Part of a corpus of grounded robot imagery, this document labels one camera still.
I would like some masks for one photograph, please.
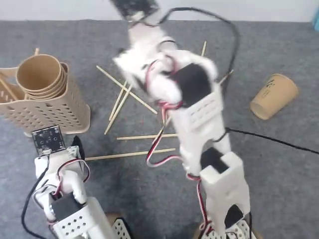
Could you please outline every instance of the robotic arm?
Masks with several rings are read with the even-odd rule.
[[[118,218],[112,226],[99,202],[86,195],[84,182],[90,169],[82,159],[81,144],[65,148],[57,125],[34,131],[32,137],[39,153],[34,160],[36,176],[42,178],[32,196],[54,235],[59,239],[130,239],[124,221]]]
[[[120,12],[125,12],[121,1],[114,1]],[[216,65],[179,50],[159,24],[149,24],[155,9],[132,13],[124,15],[132,23],[131,45],[114,61],[135,88],[161,106],[175,106],[168,110],[180,141],[183,167],[188,175],[199,177],[205,189],[206,222],[226,237],[249,214],[250,198],[243,162],[231,151],[225,131]],[[204,150],[207,142],[210,147]]]

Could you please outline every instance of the stack of paper cups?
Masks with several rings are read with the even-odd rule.
[[[257,117],[268,120],[292,101],[298,93],[298,88],[291,79],[274,74],[252,100],[250,109]]]
[[[34,100],[44,101],[61,96],[66,89],[68,67],[50,55],[35,55],[23,61],[16,80]]]

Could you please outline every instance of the black circuit board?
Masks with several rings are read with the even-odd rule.
[[[131,17],[139,11],[144,17],[152,15],[159,9],[155,0],[111,0],[125,20],[133,20]]]
[[[65,149],[63,136],[58,125],[31,132],[39,156],[55,153]]]

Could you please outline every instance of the gray carpet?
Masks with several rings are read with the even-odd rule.
[[[309,23],[237,25],[242,44],[225,102],[226,125],[318,150],[319,33]],[[164,27],[182,48],[199,54],[207,40],[206,56],[217,63],[221,72],[226,69],[231,37],[223,24],[171,21]],[[92,109],[91,128],[80,136],[88,156],[148,150],[150,140],[115,139],[154,134],[160,128],[159,119],[131,97],[109,134],[103,135],[119,88],[95,66],[100,64],[120,77],[112,57],[117,55],[118,48],[127,46],[125,23],[0,22],[0,32],[0,67],[16,66],[35,47],[69,63]],[[249,111],[249,102],[273,73],[292,78],[300,88],[300,96],[272,119],[262,121]],[[0,131],[0,238],[31,238],[23,231],[19,217],[35,182],[36,152],[21,129],[1,120]],[[266,239],[317,238],[319,157],[235,133],[231,134],[231,142],[233,150],[244,160],[254,227]],[[166,147],[178,147],[177,139],[163,139],[159,148]],[[156,155],[154,160],[162,157],[163,154]],[[86,184],[88,193],[97,197],[106,212],[121,212],[137,239],[191,238],[201,214],[195,184],[186,181],[179,163],[152,169],[139,156],[95,161],[89,166],[92,178]],[[27,224],[51,238],[44,218],[43,212],[31,203]]]

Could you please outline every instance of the beige plastic basket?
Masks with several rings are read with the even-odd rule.
[[[7,82],[15,77],[17,67],[0,68],[0,114],[22,127],[24,132],[53,124],[60,125],[62,133],[83,133],[90,127],[90,107],[70,74],[63,95],[45,101],[28,100],[18,85]]]

